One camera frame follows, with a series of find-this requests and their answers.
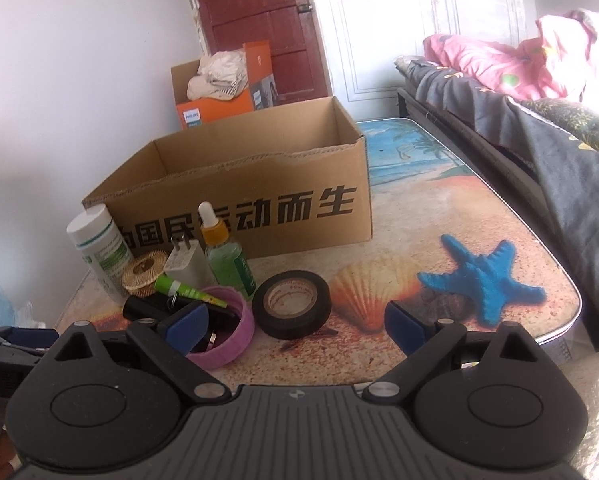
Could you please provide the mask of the orange Philips box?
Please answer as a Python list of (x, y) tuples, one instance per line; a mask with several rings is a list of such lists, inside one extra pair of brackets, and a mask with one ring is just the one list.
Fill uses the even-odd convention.
[(182, 128), (264, 110), (279, 102), (267, 40), (218, 51), (170, 69)]

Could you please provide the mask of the white USB wall charger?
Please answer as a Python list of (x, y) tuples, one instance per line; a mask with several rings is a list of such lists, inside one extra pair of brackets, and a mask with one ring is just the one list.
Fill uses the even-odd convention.
[(217, 284), (198, 240), (179, 236), (172, 237), (170, 241), (173, 249), (164, 266), (164, 273), (167, 276), (195, 289)]

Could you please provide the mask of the black car key fob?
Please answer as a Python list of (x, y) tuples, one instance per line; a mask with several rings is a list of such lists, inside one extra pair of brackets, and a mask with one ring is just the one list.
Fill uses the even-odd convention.
[(140, 318), (154, 318), (156, 321), (163, 321), (179, 313), (182, 309), (200, 306), (208, 309), (208, 329), (211, 332), (231, 332), (240, 322), (239, 315), (228, 308), (205, 304), (203, 301), (185, 297), (170, 298), (160, 292), (143, 298), (129, 296), (124, 303), (122, 315), (128, 321), (137, 321)]

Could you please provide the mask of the dark red wooden door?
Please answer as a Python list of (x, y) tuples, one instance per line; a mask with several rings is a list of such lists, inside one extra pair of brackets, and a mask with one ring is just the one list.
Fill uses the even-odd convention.
[(198, 0), (208, 49), (268, 41), (282, 104), (325, 98), (328, 70), (311, 0)]

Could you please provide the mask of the white vitamin bottle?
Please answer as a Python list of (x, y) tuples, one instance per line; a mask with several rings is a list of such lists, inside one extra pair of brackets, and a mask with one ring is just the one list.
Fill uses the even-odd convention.
[(66, 234), (103, 290), (115, 304), (124, 304), (128, 292), (122, 276), (134, 257), (106, 205), (82, 211), (68, 224)]

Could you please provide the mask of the black electrical tape roll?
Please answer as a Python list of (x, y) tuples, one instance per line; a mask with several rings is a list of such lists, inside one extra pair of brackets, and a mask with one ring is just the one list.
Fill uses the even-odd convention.
[(318, 332), (330, 318), (330, 288), (320, 275), (293, 270), (264, 281), (252, 298), (257, 326), (268, 336), (294, 340)]

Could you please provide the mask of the purple plastic lid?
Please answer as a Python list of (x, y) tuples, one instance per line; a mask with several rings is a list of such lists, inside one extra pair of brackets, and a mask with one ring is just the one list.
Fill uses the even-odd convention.
[(224, 300), (226, 310), (237, 318), (232, 327), (226, 322), (210, 322), (208, 330), (216, 338), (203, 352), (191, 352), (187, 358), (203, 368), (203, 370), (218, 370), (237, 358), (240, 358), (249, 347), (255, 333), (255, 321), (248, 300), (232, 287), (211, 286), (203, 289), (211, 296)]

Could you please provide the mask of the beige crumpled cloth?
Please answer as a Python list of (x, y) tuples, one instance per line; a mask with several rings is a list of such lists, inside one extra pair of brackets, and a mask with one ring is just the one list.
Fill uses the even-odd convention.
[(200, 59), (196, 74), (188, 81), (186, 95), (190, 101), (231, 101), (243, 92), (248, 82), (244, 50), (218, 51)]

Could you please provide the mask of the large open cardboard box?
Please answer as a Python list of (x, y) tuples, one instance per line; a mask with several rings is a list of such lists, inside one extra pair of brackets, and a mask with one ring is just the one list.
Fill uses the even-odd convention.
[(251, 258), (366, 242), (365, 137), (336, 98), (232, 116), (149, 142), (83, 205), (106, 205), (140, 255), (200, 238), (203, 202)]

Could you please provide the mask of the pink blanket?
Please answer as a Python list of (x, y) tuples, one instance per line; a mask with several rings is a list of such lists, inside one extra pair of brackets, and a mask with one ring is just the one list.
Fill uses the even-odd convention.
[(565, 99), (599, 113), (599, 12), (547, 14), (536, 25), (537, 35), (516, 47), (429, 36), (424, 56), (519, 100)]

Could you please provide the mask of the green dropper bottle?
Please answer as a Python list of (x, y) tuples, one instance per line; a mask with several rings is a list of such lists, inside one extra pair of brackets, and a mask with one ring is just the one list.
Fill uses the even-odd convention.
[(217, 216), (210, 202), (200, 203), (198, 211), (206, 259), (218, 284), (232, 287), (245, 299), (250, 299), (256, 290), (256, 282), (241, 244), (231, 237), (226, 222)]

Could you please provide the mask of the gold lid brown jar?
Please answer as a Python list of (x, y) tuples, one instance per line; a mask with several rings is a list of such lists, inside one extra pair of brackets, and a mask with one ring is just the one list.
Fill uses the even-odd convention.
[(122, 274), (122, 285), (126, 292), (139, 298), (154, 294), (154, 284), (163, 274), (167, 258), (167, 252), (155, 250), (132, 260)]

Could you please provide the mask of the green glue stick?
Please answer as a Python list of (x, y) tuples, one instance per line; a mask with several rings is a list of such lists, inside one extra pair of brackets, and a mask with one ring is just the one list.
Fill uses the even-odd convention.
[(157, 292), (160, 292), (168, 297), (184, 297), (203, 301), (207, 304), (212, 304), (213, 306), (222, 309), (228, 308), (226, 301), (214, 297), (207, 292), (202, 292), (202, 290), (182, 284), (181, 282), (174, 280), (165, 274), (158, 275), (158, 278), (155, 280), (153, 286)]

